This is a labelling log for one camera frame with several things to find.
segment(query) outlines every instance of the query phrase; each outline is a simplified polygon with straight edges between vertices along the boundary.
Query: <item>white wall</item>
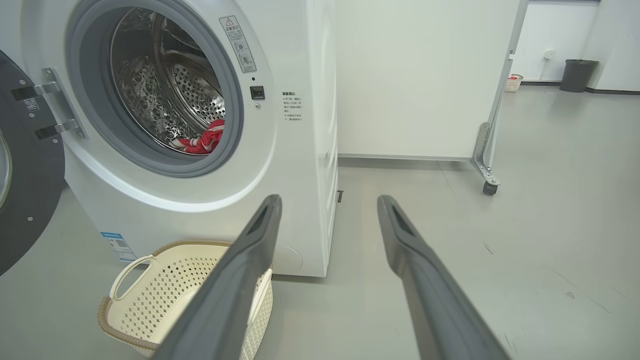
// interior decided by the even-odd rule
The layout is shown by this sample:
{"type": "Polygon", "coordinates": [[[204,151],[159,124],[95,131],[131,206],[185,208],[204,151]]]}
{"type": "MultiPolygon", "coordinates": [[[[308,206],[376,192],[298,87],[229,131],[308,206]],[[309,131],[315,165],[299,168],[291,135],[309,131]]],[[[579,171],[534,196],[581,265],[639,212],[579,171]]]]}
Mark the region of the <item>white wall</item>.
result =
{"type": "Polygon", "coordinates": [[[582,56],[598,1],[529,1],[511,73],[525,81],[560,81],[564,61],[582,56]],[[554,50],[552,59],[544,59],[554,50]]]}
{"type": "Polygon", "coordinates": [[[338,0],[338,152],[469,159],[520,2],[338,0]]]}
{"type": "Polygon", "coordinates": [[[640,91],[640,1],[603,0],[584,58],[598,60],[590,88],[640,91]]]}

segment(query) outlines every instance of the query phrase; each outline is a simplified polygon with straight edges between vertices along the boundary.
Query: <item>warning sticker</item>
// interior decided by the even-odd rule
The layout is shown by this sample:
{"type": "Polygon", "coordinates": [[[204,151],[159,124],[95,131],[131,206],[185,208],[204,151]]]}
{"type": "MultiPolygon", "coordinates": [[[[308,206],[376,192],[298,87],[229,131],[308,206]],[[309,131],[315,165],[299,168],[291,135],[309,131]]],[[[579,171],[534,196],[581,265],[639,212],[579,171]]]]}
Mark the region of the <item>warning sticker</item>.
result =
{"type": "Polygon", "coordinates": [[[115,252],[118,259],[122,261],[134,261],[138,257],[131,251],[131,248],[124,241],[122,235],[116,233],[102,233],[102,237],[107,240],[113,252],[115,252]]]}
{"type": "Polygon", "coordinates": [[[36,102],[36,99],[26,99],[24,101],[24,105],[27,107],[27,110],[29,110],[29,112],[33,112],[33,111],[38,111],[40,108],[38,107],[38,103],[36,102]]]}
{"type": "Polygon", "coordinates": [[[302,97],[296,92],[282,92],[282,106],[286,121],[302,121],[302,97]]]}
{"type": "Polygon", "coordinates": [[[236,57],[240,62],[242,72],[256,71],[255,63],[253,62],[253,56],[249,50],[249,45],[246,43],[240,24],[236,20],[235,16],[227,16],[220,18],[220,24],[225,28],[227,37],[234,47],[236,57]]]}

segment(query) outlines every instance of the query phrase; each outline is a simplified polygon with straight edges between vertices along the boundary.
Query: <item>caster wheel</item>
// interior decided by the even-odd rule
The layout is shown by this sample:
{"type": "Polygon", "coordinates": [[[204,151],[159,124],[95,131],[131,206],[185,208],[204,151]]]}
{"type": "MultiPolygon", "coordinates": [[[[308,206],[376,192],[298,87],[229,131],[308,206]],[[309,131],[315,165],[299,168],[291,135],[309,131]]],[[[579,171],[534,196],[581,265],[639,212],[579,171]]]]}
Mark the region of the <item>caster wheel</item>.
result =
{"type": "Polygon", "coordinates": [[[490,183],[484,183],[484,187],[482,192],[487,195],[493,195],[496,191],[498,191],[497,185],[491,185],[490,183]]]}

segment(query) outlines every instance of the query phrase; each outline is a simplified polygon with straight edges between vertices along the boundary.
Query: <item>trash can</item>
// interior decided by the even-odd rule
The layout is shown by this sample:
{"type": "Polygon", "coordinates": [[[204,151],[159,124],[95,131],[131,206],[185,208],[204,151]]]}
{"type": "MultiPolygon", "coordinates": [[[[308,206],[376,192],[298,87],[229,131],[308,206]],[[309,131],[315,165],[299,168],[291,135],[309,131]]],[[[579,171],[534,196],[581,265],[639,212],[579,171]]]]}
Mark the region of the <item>trash can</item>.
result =
{"type": "Polygon", "coordinates": [[[584,92],[591,79],[593,70],[599,61],[566,60],[564,74],[560,83],[560,90],[569,92],[584,92]]]}

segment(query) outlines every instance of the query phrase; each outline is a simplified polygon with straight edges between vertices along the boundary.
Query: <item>laundry basket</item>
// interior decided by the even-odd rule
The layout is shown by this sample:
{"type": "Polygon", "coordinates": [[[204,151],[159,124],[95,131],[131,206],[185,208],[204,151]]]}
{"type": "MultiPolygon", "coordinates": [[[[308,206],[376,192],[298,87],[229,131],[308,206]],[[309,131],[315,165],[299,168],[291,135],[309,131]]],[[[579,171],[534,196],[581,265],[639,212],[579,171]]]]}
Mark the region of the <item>laundry basket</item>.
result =
{"type": "MultiPolygon", "coordinates": [[[[109,296],[100,304],[100,328],[150,357],[230,245],[218,241],[178,241],[132,262],[120,272],[109,296]],[[145,262],[147,269],[118,296],[122,280],[135,266],[145,262]]],[[[272,306],[269,269],[256,283],[241,360],[252,360],[258,351],[272,306]]]]}
{"type": "Polygon", "coordinates": [[[516,92],[518,91],[518,89],[520,88],[520,84],[522,83],[522,75],[518,75],[518,74],[511,74],[510,77],[507,79],[507,85],[505,85],[504,87],[504,91],[505,92],[516,92]]]}

